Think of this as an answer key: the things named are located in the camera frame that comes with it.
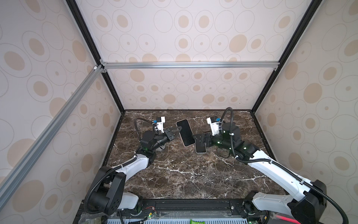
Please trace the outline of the diagonal aluminium rail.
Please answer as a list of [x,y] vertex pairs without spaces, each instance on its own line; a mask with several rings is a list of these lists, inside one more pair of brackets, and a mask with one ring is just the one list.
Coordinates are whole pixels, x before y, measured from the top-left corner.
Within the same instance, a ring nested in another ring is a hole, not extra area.
[[52,119],[41,135],[34,141],[33,145],[26,152],[26,154],[12,169],[9,176],[1,186],[1,210],[3,210],[21,182],[36,164],[39,157],[43,154],[44,150],[53,140],[54,136],[57,134],[59,129],[68,119],[70,114],[102,71],[102,65],[97,65],[97,67],[91,71],[91,73],[71,95],[69,100],[64,104],[59,113]]

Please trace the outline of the pink pen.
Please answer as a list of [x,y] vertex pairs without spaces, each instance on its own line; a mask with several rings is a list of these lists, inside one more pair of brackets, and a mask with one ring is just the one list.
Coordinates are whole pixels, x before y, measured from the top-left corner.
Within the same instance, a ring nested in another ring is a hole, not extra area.
[[274,217],[276,219],[283,220],[283,221],[286,221],[286,222],[290,222],[290,223],[294,223],[294,224],[300,224],[297,220],[295,220],[293,218],[284,217],[284,216],[277,215],[277,214],[275,214]]

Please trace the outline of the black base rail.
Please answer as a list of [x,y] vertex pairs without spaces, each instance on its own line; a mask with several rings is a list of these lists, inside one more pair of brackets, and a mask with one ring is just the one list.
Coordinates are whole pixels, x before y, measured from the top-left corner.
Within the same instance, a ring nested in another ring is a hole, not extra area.
[[272,211],[248,211],[244,199],[144,199],[142,210],[117,210],[112,215],[90,215],[80,206],[75,224],[190,224],[190,220],[205,224],[293,224],[274,215],[293,218]]

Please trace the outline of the horizontal aluminium rail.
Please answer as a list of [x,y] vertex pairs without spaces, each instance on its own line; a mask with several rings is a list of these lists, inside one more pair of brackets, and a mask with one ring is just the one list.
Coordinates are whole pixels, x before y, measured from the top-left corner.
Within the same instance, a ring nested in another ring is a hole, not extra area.
[[239,62],[103,62],[97,67],[108,69],[210,69],[210,68],[277,68],[278,61],[239,61]]

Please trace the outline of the phone in grey case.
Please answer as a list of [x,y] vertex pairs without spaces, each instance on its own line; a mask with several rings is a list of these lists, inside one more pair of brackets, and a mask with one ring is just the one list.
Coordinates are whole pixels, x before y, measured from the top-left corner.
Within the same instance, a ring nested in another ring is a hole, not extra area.
[[204,154],[204,153],[206,153],[207,150],[206,150],[206,145],[205,145],[205,143],[204,143],[204,148],[195,148],[195,151],[196,151],[197,154]]

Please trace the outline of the green tag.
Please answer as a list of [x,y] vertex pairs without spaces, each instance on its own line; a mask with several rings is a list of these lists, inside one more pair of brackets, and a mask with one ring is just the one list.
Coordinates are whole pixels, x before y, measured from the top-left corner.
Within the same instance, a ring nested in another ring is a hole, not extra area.
[[194,221],[191,219],[190,224],[205,224],[205,221]]

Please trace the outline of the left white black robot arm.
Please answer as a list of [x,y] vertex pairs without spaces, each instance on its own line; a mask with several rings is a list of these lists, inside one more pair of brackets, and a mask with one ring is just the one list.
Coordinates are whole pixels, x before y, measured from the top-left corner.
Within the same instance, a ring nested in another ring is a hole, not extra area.
[[111,215],[117,210],[139,210],[141,198],[133,193],[124,192],[125,183],[153,164],[156,149],[177,138],[181,130],[182,127],[171,127],[158,135],[154,131],[146,131],[130,160],[114,168],[102,166],[86,194],[85,212]]

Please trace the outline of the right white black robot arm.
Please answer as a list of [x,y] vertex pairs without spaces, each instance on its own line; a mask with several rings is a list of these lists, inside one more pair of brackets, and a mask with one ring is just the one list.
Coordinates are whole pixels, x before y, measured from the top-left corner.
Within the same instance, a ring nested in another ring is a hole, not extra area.
[[256,145],[242,140],[240,129],[235,124],[215,122],[210,126],[210,132],[193,136],[196,147],[226,149],[237,161],[260,171],[287,192],[286,196],[255,193],[252,204],[257,210],[290,215],[301,224],[318,224],[330,203],[340,213],[342,222],[349,222],[344,210],[327,196],[327,187],[323,182],[313,182],[294,173]]

